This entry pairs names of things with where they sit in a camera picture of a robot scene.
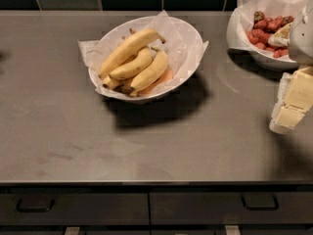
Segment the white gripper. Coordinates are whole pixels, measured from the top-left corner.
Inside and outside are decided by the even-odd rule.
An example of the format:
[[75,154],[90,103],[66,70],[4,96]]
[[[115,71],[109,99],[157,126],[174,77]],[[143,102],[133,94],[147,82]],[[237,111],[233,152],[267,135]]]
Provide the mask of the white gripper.
[[279,134],[294,130],[313,107],[313,0],[268,39],[272,46],[287,47],[289,57],[301,66],[293,74],[284,72],[269,128]]

